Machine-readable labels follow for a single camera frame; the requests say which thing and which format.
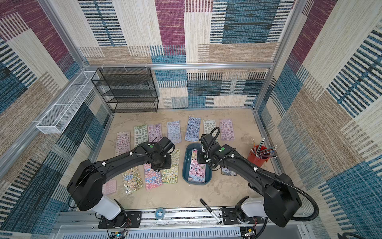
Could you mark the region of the teal plastic storage box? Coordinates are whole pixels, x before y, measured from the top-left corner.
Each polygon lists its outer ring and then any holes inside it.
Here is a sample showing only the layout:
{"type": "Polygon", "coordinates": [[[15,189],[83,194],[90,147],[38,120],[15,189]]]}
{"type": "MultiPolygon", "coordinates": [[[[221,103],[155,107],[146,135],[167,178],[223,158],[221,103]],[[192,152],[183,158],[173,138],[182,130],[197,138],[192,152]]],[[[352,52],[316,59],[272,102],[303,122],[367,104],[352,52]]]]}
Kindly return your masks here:
{"type": "Polygon", "coordinates": [[[207,164],[198,163],[198,153],[200,152],[202,152],[202,145],[199,143],[192,143],[187,146],[182,177],[189,184],[202,186],[211,181],[212,170],[207,164]]]}

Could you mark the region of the pink cat sticker sheet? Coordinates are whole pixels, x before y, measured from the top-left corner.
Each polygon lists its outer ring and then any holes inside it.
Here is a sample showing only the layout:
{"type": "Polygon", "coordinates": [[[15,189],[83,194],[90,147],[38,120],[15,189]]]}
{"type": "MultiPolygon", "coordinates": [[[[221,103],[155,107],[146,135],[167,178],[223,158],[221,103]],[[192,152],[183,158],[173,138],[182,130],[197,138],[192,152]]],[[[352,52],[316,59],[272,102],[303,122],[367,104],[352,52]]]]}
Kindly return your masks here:
{"type": "Polygon", "coordinates": [[[206,181],[206,165],[198,164],[197,161],[198,150],[193,149],[191,155],[191,163],[189,170],[188,181],[195,183],[205,183],[206,181]]]}

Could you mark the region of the green yellow sticker sheet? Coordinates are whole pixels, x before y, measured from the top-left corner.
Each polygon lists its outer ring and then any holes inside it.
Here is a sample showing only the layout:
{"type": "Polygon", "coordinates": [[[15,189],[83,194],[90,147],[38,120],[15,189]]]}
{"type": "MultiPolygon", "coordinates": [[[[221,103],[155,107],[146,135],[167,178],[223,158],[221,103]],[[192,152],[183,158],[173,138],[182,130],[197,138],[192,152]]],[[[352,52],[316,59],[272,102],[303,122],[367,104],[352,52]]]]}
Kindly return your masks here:
{"type": "Polygon", "coordinates": [[[172,152],[171,157],[171,168],[162,171],[162,182],[165,184],[176,184],[178,182],[180,150],[175,149],[172,152]]]}

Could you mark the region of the red blue sticker sheet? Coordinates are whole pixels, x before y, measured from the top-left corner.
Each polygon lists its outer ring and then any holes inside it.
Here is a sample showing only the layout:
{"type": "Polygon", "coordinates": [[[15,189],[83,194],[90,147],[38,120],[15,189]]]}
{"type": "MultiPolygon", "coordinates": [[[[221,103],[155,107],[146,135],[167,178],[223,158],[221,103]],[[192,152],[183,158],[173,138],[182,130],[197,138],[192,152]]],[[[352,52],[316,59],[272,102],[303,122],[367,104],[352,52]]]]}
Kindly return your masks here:
{"type": "Polygon", "coordinates": [[[162,185],[161,174],[154,171],[150,164],[144,164],[144,175],[146,190],[151,190],[162,185]]]}

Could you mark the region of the penguin sticker sheet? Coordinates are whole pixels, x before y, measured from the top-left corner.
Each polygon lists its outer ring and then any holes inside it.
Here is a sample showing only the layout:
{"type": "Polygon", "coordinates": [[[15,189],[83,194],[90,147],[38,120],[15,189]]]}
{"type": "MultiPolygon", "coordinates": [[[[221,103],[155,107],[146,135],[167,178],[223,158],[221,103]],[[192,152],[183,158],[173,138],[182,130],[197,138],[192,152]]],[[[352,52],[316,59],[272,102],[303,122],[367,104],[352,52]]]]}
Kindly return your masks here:
{"type": "Polygon", "coordinates": [[[189,117],[185,140],[195,142],[199,140],[201,118],[189,117]]]}

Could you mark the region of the pink purple sticker sheet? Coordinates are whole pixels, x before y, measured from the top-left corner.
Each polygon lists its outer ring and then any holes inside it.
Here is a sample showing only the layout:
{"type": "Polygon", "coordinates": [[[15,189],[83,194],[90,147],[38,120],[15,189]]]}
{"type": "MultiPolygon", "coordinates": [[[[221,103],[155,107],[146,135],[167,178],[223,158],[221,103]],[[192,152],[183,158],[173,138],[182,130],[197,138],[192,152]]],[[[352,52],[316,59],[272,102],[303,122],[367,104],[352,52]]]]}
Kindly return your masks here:
{"type": "Polygon", "coordinates": [[[162,136],[161,124],[149,124],[148,125],[149,142],[159,141],[162,136]]]}

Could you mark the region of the light blue sticker sheet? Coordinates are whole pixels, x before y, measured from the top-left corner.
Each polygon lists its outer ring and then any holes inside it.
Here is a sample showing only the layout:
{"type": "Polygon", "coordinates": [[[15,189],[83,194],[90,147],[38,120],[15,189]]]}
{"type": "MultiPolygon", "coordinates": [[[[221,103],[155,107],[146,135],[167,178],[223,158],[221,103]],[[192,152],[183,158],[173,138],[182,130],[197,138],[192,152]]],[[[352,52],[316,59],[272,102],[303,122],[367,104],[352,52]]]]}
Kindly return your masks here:
{"type": "Polygon", "coordinates": [[[182,142],[181,126],[179,120],[167,122],[167,138],[174,144],[182,142]]]}

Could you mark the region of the white green frog sticker sheet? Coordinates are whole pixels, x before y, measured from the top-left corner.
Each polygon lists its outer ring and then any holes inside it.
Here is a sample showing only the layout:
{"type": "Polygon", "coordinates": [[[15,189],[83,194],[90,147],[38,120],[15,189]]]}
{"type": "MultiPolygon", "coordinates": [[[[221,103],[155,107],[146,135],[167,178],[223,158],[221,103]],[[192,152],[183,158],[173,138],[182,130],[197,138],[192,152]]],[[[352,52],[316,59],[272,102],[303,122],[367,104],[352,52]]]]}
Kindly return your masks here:
{"type": "Polygon", "coordinates": [[[211,131],[216,127],[216,121],[213,119],[203,120],[204,134],[211,133],[211,131]]]}

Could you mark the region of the lilac character sticker sheet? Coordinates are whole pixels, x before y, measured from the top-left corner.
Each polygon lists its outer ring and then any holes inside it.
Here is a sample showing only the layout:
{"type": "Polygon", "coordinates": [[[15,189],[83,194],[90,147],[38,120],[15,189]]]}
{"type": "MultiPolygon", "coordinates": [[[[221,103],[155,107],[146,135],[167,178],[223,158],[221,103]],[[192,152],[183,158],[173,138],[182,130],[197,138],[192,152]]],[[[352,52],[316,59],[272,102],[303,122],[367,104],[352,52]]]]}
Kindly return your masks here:
{"type": "Polygon", "coordinates": [[[222,141],[234,141],[234,130],[233,130],[233,122],[231,119],[221,119],[219,121],[219,126],[221,130],[221,140],[222,141]]]}

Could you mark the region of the pink pastel sticker sheet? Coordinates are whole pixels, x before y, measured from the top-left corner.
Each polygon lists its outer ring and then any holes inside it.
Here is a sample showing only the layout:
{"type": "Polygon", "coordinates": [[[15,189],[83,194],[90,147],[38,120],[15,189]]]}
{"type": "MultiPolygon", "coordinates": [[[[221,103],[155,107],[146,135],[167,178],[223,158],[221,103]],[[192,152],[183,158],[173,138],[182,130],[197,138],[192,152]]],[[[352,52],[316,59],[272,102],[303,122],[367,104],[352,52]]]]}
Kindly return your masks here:
{"type": "Polygon", "coordinates": [[[115,156],[130,151],[130,131],[118,132],[115,145],[115,156]]]}

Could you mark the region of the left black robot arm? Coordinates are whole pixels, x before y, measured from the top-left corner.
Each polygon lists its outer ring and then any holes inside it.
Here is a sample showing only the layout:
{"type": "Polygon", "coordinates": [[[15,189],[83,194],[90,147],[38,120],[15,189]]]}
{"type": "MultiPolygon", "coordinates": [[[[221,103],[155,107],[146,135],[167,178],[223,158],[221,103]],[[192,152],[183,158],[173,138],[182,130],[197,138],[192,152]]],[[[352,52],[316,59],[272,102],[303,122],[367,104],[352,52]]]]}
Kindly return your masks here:
{"type": "Polygon", "coordinates": [[[163,137],[159,142],[141,143],[129,152],[107,160],[91,162],[86,159],[79,164],[67,190],[80,211],[94,211],[101,216],[101,229],[124,227],[129,222],[126,211],[116,200],[103,194],[103,185],[139,165],[150,164],[155,172],[170,169],[173,150],[174,144],[163,137]]]}

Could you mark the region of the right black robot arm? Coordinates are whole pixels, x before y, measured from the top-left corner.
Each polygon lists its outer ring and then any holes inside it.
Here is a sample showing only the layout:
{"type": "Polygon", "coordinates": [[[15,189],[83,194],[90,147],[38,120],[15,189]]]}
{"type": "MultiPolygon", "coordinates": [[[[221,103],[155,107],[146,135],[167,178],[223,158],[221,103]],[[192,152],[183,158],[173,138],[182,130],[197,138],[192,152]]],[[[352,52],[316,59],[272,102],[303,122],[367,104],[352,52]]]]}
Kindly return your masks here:
{"type": "Polygon", "coordinates": [[[261,203],[250,197],[239,201],[235,207],[238,220],[244,223],[253,217],[267,217],[279,227],[285,227],[290,220],[302,220],[294,216],[302,201],[298,192],[286,185],[292,183],[287,175],[276,175],[257,167],[242,157],[235,148],[227,144],[221,146],[210,133],[203,134],[200,143],[203,149],[202,162],[212,168],[221,166],[234,171],[264,198],[261,203]]]}

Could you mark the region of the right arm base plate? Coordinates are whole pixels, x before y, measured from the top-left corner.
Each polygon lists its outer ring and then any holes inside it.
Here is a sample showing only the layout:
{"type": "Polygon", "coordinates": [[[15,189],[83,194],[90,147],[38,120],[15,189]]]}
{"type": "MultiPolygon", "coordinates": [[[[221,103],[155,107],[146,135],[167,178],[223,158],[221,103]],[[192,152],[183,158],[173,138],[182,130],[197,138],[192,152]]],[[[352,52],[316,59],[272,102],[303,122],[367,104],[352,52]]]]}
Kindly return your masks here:
{"type": "Polygon", "coordinates": [[[218,212],[219,212],[219,215],[223,218],[223,223],[225,225],[255,224],[255,223],[263,224],[265,222],[265,219],[262,217],[252,217],[242,221],[237,217],[234,208],[221,207],[218,212]]]}

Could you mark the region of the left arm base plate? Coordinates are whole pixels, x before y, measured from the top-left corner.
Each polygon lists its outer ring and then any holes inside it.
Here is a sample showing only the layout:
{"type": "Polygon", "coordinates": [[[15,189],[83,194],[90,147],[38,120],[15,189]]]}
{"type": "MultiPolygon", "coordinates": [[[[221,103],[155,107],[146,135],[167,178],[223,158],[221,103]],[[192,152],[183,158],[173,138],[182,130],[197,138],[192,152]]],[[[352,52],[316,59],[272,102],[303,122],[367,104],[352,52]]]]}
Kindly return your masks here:
{"type": "Polygon", "coordinates": [[[117,230],[139,228],[141,223],[141,216],[141,211],[121,212],[112,220],[108,220],[104,216],[101,216],[97,228],[117,230]]]}

